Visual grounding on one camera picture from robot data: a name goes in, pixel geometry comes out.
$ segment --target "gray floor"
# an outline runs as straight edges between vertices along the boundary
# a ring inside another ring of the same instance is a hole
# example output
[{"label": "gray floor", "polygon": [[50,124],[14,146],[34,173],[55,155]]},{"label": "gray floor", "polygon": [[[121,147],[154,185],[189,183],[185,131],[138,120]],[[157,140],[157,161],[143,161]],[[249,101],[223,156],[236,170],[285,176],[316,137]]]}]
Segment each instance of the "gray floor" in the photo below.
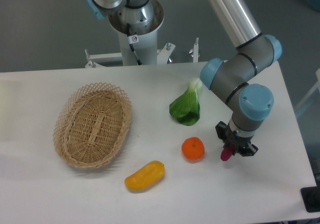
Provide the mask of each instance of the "gray floor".
[{"label": "gray floor", "polygon": [[[199,37],[200,61],[228,59],[236,51],[207,0],[158,0],[165,20],[158,47],[177,48],[176,63],[190,62]],[[283,46],[280,66],[292,105],[317,81],[320,68],[320,12],[306,0],[245,0],[265,34]],[[0,0],[0,72],[83,68],[91,54],[119,52],[107,20],[95,20],[83,0]],[[320,158],[320,101],[298,120],[309,157]]]}]

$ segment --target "orange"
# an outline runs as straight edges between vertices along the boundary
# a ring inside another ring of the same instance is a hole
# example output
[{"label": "orange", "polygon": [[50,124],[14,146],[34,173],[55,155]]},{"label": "orange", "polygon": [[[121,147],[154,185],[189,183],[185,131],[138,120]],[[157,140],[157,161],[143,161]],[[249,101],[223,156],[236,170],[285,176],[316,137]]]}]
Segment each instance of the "orange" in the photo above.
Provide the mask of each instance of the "orange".
[{"label": "orange", "polygon": [[198,137],[186,139],[181,150],[184,156],[191,161],[200,161],[205,155],[205,146]]}]

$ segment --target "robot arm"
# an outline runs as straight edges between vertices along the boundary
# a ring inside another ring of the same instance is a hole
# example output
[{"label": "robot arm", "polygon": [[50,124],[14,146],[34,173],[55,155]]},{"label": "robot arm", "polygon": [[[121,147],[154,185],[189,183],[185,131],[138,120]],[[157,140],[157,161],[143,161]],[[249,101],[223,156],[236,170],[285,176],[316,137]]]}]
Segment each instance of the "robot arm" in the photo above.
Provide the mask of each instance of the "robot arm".
[{"label": "robot arm", "polygon": [[201,70],[200,79],[232,111],[226,125],[215,127],[224,142],[221,159],[239,153],[253,156],[258,148],[251,138],[269,115],[274,104],[272,92],[247,82],[275,62],[282,53],[280,42],[263,35],[243,0],[209,0],[238,54],[223,62],[210,60]]},{"label": "robot arm", "polygon": [[[104,16],[118,11],[123,33],[143,35],[151,30],[155,8],[149,0],[93,1]],[[258,148],[251,144],[251,139],[269,115],[274,98],[267,87],[247,82],[275,62],[282,47],[273,36],[262,34],[244,0],[209,1],[238,51],[227,62],[219,58],[210,60],[200,74],[208,89],[233,111],[228,125],[221,121],[215,127],[224,142],[221,159],[226,161],[236,153],[253,156]]]}]

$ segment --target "pink object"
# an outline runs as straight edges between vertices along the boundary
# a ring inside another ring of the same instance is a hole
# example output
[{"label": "pink object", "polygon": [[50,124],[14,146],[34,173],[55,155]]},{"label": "pink object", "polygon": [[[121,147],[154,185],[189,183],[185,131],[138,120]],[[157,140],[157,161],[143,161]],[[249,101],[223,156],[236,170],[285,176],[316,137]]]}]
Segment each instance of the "pink object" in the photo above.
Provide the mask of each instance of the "pink object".
[{"label": "pink object", "polygon": [[221,152],[221,160],[226,162],[230,159],[230,157],[234,154],[235,146],[233,143],[230,143],[227,147],[225,147]]}]

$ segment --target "green leafy vegetable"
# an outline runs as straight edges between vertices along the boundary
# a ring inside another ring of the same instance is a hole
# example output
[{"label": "green leafy vegetable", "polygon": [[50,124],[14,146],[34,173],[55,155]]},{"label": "green leafy vegetable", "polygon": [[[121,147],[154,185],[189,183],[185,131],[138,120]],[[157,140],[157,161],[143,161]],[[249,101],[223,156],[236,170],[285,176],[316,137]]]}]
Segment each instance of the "green leafy vegetable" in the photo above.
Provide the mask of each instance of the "green leafy vegetable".
[{"label": "green leafy vegetable", "polygon": [[185,126],[192,126],[200,118],[199,92],[202,82],[193,78],[188,89],[169,106],[170,115]]}]

